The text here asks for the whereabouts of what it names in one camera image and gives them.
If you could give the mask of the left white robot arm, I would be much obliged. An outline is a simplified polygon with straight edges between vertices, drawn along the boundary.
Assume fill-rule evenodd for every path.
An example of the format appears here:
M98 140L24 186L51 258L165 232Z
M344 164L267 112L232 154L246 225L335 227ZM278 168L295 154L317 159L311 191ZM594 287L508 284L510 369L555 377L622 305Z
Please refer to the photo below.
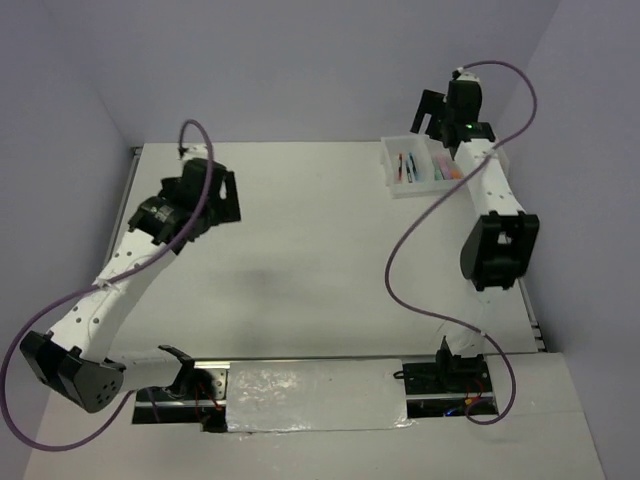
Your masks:
M192 158L180 176L162 179L159 194L130 218L93 292L48 332L30 331L22 339L20 351L36 377L88 413L123 391L158 387L175 399L189 396L208 377L191 356L170 345L122 353L112 344L151 283L188 243L240 219L235 175L224 165Z

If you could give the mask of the purple highlighter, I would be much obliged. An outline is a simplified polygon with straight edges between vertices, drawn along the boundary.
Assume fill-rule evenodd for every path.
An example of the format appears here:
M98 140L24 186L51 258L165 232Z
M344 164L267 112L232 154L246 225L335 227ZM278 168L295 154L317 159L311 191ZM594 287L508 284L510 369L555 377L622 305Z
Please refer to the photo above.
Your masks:
M451 172L449 170L447 158L444 157L444 156L438 156L437 159L438 159L439 168L440 168L442 177L445 180L451 180L452 179L452 175L451 175Z

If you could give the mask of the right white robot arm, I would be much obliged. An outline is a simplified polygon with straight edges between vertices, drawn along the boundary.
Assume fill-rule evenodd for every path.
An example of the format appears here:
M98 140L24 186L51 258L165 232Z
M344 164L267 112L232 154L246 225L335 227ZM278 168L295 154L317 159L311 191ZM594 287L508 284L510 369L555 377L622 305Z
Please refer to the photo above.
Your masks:
M501 294L526 273L540 227L508 184L493 130L479 119L481 105L480 82L470 73L455 74L446 93L426 90L421 99L431 117L426 133L449 150L477 214L459 260L475 305L445 334L434 363L406 366L410 394L462 395L486 387L489 319Z

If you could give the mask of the dark blue pen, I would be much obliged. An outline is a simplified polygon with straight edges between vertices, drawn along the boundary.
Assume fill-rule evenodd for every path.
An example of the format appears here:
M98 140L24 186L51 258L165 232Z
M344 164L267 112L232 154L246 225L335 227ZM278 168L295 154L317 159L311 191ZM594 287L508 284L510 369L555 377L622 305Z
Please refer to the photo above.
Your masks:
M413 183L413 178L412 178L411 168L410 168L410 165L409 165L409 160L404 160L404 165L405 165L405 172L406 172L407 182L408 183Z

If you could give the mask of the teal blue pen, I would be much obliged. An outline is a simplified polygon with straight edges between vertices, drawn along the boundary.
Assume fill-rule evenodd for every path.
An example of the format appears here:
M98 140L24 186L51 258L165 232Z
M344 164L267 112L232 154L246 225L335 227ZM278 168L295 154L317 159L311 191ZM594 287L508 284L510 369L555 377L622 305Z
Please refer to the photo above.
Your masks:
M412 171L413 180L417 182L419 180L419 173L416 166L415 157L411 152L409 152L408 156L409 156L409 163Z

